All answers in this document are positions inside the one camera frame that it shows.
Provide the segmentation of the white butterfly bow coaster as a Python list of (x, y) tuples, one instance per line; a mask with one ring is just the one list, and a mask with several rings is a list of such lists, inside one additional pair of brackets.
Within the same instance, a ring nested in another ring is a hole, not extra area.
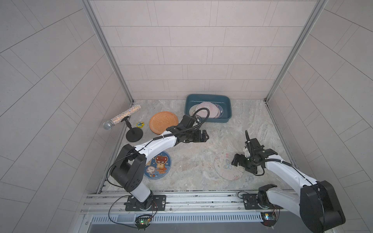
[(190, 108), (190, 110), (189, 110), (189, 115), (190, 115), (190, 116), (193, 116), (193, 115), (195, 114), (197, 106), (198, 106), (198, 105), (196, 104), (196, 105), (193, 105), (193, 106)]

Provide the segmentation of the orange round coaster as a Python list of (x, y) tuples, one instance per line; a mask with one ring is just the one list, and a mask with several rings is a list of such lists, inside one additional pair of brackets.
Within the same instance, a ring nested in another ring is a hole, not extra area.
[(166, 131), (167, 128), (176, 126), (178, 123), (178, 117), (174, 113), (164, 111), (153, 115), (150, 119), (149, 126), (153, 133), (160, 135)]

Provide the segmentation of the white blue butterfly coaster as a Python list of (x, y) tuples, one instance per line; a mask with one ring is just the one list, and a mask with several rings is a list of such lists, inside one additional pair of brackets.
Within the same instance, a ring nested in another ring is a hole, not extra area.
[(228, 181), (237, 181), (244, 175), (244, 168), (232, 165), (234, 154), (223, 153), (214, 159), (214, 168), (220, 177)]

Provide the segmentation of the pink unicorn coaster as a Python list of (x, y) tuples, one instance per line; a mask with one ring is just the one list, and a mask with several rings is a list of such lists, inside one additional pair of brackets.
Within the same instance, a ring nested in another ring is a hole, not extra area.
[(207, 109), (209, 110), (209, 117), (208, 118), (218, 118), (220, 115), (220, 111), (216, 104), (211, 102), (202, 102), (196, 108), (196, 115), (206, 118), (207, 117)]

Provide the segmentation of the blue bears picnic coaster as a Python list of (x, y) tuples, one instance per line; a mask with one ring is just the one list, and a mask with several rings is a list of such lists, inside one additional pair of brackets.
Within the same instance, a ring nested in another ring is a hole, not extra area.
[(220, 111), (219, 118), (221, 118), (223, 116), (223, 114), (224, 114), (223, 108), (219, 104), (217, 104), (216, 106), (218, 107), (218, 109)]

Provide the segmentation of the teal plastic storage box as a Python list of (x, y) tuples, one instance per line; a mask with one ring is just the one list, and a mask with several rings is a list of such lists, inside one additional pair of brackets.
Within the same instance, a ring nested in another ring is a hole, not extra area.
[(232, 117), (231, 101), (223, 95), (190, 94), (186, 98), (185, 114), (197, 116), (204, 119), (209, 110), (207, 122), (227, 123)]

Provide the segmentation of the blue cartoon characters coaster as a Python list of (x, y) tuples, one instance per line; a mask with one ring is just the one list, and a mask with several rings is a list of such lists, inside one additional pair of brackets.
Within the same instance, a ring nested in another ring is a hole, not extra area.
[(166, 176), (172, 166), (170, 155), (163, 151), (152, 158), (145, 166), (144, 176), (151, 180), (158, 180)]

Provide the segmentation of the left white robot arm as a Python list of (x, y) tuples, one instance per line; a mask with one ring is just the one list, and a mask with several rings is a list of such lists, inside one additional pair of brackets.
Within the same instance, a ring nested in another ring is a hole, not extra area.
[(142, 181), (146, 164), (179, 143), (207, 142), (207, 131), (200, 130), (204, 122), (205, 120), (199, 121), (195, 116), (184, 115), (178, 125), (167, 128), (151, 141), (135, 147), (130, 144), (123, 146), (107, 176), (111, 176), (120, 187), (130, 193), (140, 209), (147, 210), (152, 204), (153, 192)]

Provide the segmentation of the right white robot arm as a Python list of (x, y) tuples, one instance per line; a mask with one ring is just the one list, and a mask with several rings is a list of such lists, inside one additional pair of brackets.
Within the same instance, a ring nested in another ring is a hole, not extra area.
[(272, 209), (273, 217), (264, 221), (274, 223), (284, 208), (300, 217), (313, 233), (323, 233), (346, 222), (344, 212), (333, 185), (318, 181), (285, 161), (273, 149), (260, 145), (256, 138), (246, 139), (243, 154), (235, 154), (231, 164), (259, 176), (258, 168), (269, 170), (285, 181), (294, 193), (289, 193), (274, 184), (258, 189), (256, 203), (261, 209)]

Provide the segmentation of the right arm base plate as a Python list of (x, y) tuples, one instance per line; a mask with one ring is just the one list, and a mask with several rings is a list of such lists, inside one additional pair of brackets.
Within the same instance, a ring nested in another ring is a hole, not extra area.
[(257, 194), (250, 194), (247, 192), (242, 192), (237, 194), (237, 196), (243, 201), (245, 210), (279, 210), (283, 209), (280, 206), (273, 204), (260, 204)]

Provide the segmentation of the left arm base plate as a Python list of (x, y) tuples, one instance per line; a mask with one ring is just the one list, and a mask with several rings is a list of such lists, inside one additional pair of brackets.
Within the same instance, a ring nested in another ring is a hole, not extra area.
[(166, 198), (166, 195), (150, 194), (145, 202), (140, 202), (138, 199), (131, 196), (125, 203), (125, 211), (164, 211)]

